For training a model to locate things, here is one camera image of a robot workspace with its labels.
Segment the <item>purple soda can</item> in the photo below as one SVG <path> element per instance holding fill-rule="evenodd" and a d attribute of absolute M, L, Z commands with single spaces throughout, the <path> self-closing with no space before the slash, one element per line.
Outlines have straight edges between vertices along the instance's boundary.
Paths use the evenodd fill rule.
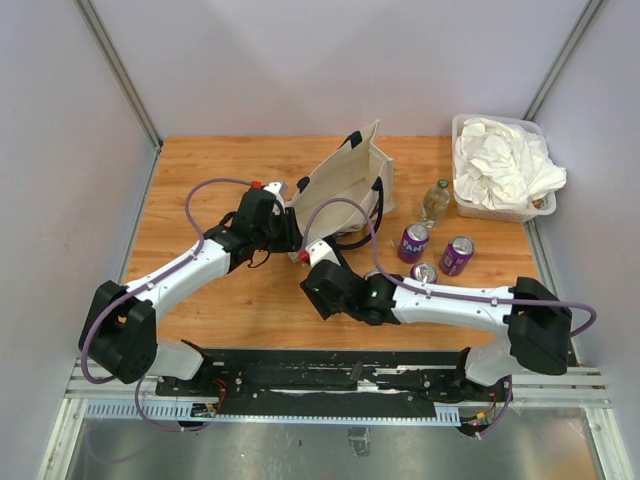
<path fill-rule="evenodd" d="M 436 284 L 438 282 L 438 271 L 432 264 L 420 262 L 412 266 L 410 277 L 421 283 Z"/>
<path fill-rule="evenodd" d="M 468 236 L 456 236 L 444 249 L 439 266 L 449 276 L 460 275 L 475 253 L 475 244 Z"/>

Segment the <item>cream canvas tote bag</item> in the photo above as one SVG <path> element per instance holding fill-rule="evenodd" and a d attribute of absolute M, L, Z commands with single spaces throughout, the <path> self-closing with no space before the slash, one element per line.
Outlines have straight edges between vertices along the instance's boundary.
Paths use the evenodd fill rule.
<path fill-rule="evenodd" d="M 296 184 L 287 205 L 307 241 L 337 238 L 366 227 L 365 211 L 374 228 L 395 208 L 393 159 L 376 145 L 379 122 L 356 130 L 337 150 Z"/>

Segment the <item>purple Fanta can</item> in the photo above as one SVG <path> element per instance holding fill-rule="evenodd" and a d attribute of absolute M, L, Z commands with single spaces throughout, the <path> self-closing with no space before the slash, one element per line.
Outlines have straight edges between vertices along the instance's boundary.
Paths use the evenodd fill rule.
<path fill-rule="evenodd" d="M 398 246 L 398 257 L 405 263 L 417 263 L 430 240 L 429 229 L 423 223 L 408 225 L 402 234 Z"/>

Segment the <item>clear glass drink bottle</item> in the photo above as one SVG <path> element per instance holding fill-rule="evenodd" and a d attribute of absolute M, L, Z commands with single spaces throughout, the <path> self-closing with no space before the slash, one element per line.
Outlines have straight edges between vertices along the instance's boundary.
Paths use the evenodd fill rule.
<path fill-rule="evenodd" d="M 449 181 L 439 179 L 437 184 L 425 194 L 420 210 L 420 219 L 428 227 L 438 225 L 444 216 L 451 201 Z"/>

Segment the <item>red soda can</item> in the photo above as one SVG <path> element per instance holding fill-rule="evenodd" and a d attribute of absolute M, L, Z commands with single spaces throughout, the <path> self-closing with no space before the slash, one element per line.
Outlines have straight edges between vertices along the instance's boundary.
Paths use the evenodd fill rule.
<path fill-rule="evenodd" d="M 379 273 L 380 272 L 378 270 L 371 270 L 371 271 L 367 272 L 366 274 L 364 274 L 363 278 L 365 280 L 368 280 L 369 278 L 371 278 L 371 277 L 373 277 L 373 276 L 375 276 L 375 275 L 377 275 Z"/>

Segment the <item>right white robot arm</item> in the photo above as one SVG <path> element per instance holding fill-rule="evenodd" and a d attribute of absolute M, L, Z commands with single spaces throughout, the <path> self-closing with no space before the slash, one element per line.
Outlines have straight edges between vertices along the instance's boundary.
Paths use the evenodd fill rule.
<path fill-rule="evenodd" d="M 491 342 L 460 355 L 453 387 L 466 400 L 522 370 L 559 376 L 568 368 L 572 314 L 529 277 L 513 287 L 473 289 L 381 272 L 360 277 L 322 260 L 301 288 L 323 319 L 344 313 L 372 326 L 435 323 L 494 334 Z"/>

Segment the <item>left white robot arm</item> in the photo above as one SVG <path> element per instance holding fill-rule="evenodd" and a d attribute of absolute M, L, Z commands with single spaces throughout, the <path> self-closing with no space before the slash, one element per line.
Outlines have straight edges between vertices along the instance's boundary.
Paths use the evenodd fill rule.
<path fill-rule="evenodd" d="M 179 379 L 190 394 L 207 393 L 214 371 L 204 354 L 186 342 L 161 341 L 158 323 L 201 287 L 253 259 L 257 251 L 292 252 L 301 242 L 295 213 L 283 199 L 285 186 L 252 186 L 238 209 L 208 230 L 189 250 L 126 285 L 103 283 L 95 292 L 79 340 L 81 367 L 96 362 L 107 381 L 131 384 L 146 375 Z"/>

